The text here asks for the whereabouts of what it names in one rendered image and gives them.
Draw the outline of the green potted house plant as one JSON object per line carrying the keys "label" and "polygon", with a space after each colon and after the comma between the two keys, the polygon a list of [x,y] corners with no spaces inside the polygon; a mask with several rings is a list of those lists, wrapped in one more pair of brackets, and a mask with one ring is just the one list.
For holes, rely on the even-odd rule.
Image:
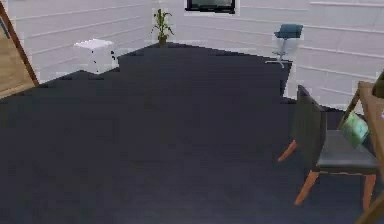
{"label": "green potted house plant", "polygon": [[166,22],[168,16],[171,16],[171,13],[164,12],[162,9],[158,9],[153,14],[153,17],[156,19],[156,24],[152,27],[151,31],[154,31],[154,29],[158,30],[157,39],[160,47],[164,47],[169,35],[173,34],[172,28]]}

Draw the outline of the white cube cabinet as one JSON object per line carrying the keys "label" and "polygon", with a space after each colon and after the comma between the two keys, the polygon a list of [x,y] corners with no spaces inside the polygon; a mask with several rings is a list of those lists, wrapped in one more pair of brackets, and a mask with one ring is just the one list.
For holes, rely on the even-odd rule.
{"label": "white cube cabinet", "polygon": [[118,66],[112,41],[91,39],[73,45],[81,70],[101,74]]}

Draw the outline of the blue swivel chair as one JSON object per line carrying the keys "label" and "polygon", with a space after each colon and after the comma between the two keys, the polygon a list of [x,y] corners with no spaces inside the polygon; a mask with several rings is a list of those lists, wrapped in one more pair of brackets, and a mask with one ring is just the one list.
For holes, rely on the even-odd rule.
{"label": "blue swivel chair", "polygon": [[291,55],[298,49],[301,34],[303,30],[302,24],[281,24],[280,29],[274,33],[277,41],[277,50],[273,54],[277,56],[275,60],[269,60],[269,63],[278,63],[281,68],[285,68],[288,60],[284,60],[285,55]]}

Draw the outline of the dark grey wooden-legged chair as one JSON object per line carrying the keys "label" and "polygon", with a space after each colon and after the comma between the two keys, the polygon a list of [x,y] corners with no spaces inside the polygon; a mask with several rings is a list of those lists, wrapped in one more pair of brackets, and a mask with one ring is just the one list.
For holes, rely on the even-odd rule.
{"label": "dark grey wooden-legged chair", "polygon": [[309,169],[294,204],[299,206],[318,176],[324,174],[361,175],[365,177],[362,207],[370,207],[378,174],[376,157],[362,144],[353,146],[339,129],[327,127],[327,112],[302,85],[297,87],[297,100],[291,131],[291,143],[278,158],[282,162],[299,149]]}

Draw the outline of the green cushion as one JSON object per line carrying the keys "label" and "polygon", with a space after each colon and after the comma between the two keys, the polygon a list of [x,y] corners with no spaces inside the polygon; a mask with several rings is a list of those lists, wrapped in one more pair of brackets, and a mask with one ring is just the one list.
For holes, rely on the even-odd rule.
{"label": "green cushion", "polygon": [[340,130],[353,147],[361,145],[369,134],[368,124],[355,112],[348,115]]}

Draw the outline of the brown wooden table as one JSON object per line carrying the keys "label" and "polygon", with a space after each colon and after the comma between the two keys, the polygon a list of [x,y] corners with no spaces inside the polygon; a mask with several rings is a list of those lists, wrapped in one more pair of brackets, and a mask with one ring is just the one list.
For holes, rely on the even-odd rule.
{"label": "brown wooden table", "polygon": [[[371,143],[377,158],[380,177],[384,183],[384,98],[378,98],[372,94],[375,84],[359,81],[356,92],[340,121],[342,127],[351,111],[354,110],[358,101],[361,101],[364,117],[369,127]],[[355,224],[375,224],[384,215],[384,190],[378,195],[374,202],[356,220]]]}

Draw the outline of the brown wooden door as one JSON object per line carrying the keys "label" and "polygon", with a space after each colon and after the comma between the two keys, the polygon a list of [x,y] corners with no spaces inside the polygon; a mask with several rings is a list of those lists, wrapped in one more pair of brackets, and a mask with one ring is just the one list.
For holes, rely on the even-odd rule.
{"label": "brown wooden door", "polygon": [[36,74],[0,0],[0,99],[38,85]]}

